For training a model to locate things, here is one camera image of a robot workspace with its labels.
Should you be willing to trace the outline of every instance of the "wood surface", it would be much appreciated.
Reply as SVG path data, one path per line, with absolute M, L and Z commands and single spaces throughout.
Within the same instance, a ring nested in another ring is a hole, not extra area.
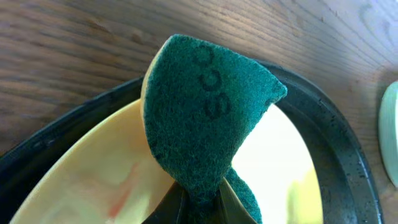
M 398 193 L 377 140 L 381 96 L 398 79 L 395 0 L 0 0 L 0 155 L 84 101 L 143 76 L 175 33 L 316 83 L 357 134 L 386 223 L 398 223 Z

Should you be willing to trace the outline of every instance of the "sponge edge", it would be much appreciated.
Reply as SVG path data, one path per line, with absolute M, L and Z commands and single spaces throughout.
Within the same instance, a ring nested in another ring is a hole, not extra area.
M 198 205 L 210 202 L 246 136 L 287 89 L 257 62 L 172 36 L 147 77 L 143 106 L 153 156 Z

